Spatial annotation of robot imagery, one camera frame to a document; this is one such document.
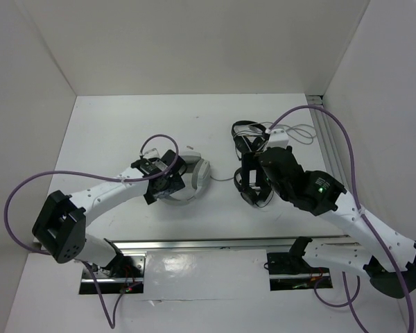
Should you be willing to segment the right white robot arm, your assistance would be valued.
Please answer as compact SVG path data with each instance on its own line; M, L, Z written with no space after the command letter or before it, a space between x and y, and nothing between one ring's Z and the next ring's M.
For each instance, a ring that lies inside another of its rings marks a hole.
M305 171L290 147L243 154L237 187L245 196L251 171L265 193L273 192L297 209L330 222L361 245L360 249L339 248L298 237L288 256L294 271L320 267L352 273L396 299L416 290L416 241L357 206L354 196L333 176Z

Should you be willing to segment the white over-ear headphones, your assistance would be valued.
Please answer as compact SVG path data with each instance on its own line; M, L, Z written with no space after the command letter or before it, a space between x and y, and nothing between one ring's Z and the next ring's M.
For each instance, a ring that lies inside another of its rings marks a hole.
M211 165L199 152L193 150L182 151L179 156L184 160L187 170L184 172L184 188L176 197L172 195L161 198L167 205L183 206L201 197L211 181Z

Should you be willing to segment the aluminium side rail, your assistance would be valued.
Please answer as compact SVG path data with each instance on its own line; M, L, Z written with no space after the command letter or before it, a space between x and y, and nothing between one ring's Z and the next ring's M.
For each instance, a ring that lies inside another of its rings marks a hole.
M308 125L314 127L315 139L313 140L314 152L320 151L327 173L331 174L336 180L351 189L344 167L338 152L337 143L332 133L332 126L335 122L332 118L319 110L309 108L299 111L303 115L309 114ZM309 223L311 229L311 237L348 237L348 234L337 228L330 222L316 218L315 221Z

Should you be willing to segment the aluminium mounting rail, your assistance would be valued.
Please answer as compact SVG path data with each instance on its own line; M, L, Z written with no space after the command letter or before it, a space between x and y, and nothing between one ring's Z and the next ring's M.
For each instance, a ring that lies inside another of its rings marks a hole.
M98 281L103 294L140 294L144 291L146 266L152 261L154 251L193 252L202 250L264 250L262 267L269 274L271 291L312 289L319 282L320 289L330 289L333 282L327 268L311 268L298 259L290 258L294 238L215 239L182 241L118 241L116 245L132 261L131 267L123 267L120 273L111 274L96 265L92 270L83 269L79 293L96 293L92 276Z

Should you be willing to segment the black on-ear headphones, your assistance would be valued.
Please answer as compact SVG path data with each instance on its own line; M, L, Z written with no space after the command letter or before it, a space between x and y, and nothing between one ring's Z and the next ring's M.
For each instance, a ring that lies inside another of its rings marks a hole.
M257 208L264 208L266 207L274 196L274 191L269 188L263 189L253 189L251 186L242 185L242 178L241 178L242 168L239 167L234 172L234 185L236 189L239 191L241 198L249 205L257 207Z
M254 121L241 120L232 124L231 135L239 160L246 153L262 151L266 145L266 127Z

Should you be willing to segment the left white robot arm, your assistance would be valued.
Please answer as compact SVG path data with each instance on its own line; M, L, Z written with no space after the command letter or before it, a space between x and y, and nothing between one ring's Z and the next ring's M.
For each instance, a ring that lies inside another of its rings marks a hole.
M115 182L72 194L57 190L47 197L32 233L59 264L78 260L97 266L108 277L121 275L133 261L109 239L88 234L87 227L130 199L142 197L151 205L183 189L186 171L184 159L168 150L162 157L133 162Z

